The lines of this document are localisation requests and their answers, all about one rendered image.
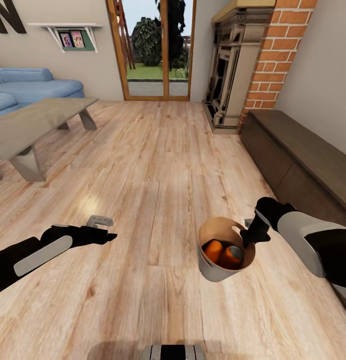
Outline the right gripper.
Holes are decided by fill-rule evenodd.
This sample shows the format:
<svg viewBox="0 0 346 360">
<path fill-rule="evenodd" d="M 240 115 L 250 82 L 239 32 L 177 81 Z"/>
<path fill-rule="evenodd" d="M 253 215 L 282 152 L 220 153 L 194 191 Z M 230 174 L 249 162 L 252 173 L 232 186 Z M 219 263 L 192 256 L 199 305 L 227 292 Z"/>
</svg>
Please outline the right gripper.
<svg viewBox="0 0 346 360">
<path fill-rule="evenodd" d="M 250 243 L 269 242 L 271 240 L 267 230 L 260 230 L 253 223 L 250 224 L 248 230 L 241 230 L 239 234 L 243 238 L 245 249 Z"/>
</svg>

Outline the trash can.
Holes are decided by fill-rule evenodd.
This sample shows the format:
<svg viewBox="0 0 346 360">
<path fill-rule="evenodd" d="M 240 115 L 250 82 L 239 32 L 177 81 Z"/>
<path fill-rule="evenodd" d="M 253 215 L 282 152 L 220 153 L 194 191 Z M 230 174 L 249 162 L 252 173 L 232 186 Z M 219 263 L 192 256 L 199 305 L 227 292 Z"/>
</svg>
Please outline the trash can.
<svg viewBox="0 0 346 360">
<path fill-rule="evenodd" d="M 256 243 L 250 242 L 244 248 L 244 239 L 233 227 L 238 227 L 241 231 L 246 230 L 244 226 L 233 219 L 227 217 L 213 217 L 206 220 L 198 232 L 198 268 L 200 273 L 210 282 L 218 283 L 250 267 L 255 261 L 257 249 Z M 230 246 L 236 246 L 241 250 L 242 262 L 234 270 L 217 266 L 205 254 L 210 241 L 218 240 L 224 246 L 224 250 Z M 204 257 L 212 264 L 207 263 Z"/>
</svg>

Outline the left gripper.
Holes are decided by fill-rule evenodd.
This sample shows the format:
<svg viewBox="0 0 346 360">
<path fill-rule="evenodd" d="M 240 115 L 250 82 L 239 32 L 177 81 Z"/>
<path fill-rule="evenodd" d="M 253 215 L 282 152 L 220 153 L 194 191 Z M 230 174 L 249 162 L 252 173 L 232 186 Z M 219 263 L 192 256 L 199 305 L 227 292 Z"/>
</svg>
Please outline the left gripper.
<svg viewBox="0 0 346 360">
<path fill-rule="evenodd" d="M 114 233 L 108 233 L 106 229 L 94 228 L 89 226 L 81 226 L 87 233 L 86 241 L 83 244 L 91 245 L 91 244 L 100 244 L 104 245 L 107 242 L 111 242 L 114 240 L 118 235 Z"/>
</svg>

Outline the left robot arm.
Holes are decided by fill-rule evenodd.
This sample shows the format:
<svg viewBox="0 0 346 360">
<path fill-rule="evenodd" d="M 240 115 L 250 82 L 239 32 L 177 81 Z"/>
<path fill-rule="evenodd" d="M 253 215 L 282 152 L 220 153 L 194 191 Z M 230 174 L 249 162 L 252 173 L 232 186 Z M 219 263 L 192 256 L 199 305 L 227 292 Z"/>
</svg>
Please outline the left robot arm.
<svg viewBox="0 0 346 360">
<path fill-rule="evenodd" d="M 54 224 L 41 239 L 33 236 L 0 251 L 0 292 L 69 249 L 104 245 L 118 235 L 97 225 L 113 226 L 105 216 L 91 215 L 85 226 Z"/>
</svg>

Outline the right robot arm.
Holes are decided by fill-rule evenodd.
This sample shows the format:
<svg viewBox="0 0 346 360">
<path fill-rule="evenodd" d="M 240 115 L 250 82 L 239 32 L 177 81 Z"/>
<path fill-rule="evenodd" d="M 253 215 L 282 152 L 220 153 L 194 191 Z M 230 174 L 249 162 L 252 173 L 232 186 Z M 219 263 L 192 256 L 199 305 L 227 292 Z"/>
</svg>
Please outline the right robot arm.
<svg viewBox="0 0 346 360">
<path fill-rule="evenodd" d="M 245 219 L 248 230 L 241 230 L 243 247 L 269 242 L 268 229 L 278 232 L 316 277 L 328 280 L 346 298 L 346 227 L 314 218 L 290 203 L 272 197 L 261 198 L 255 217 Z"/>
</svg>

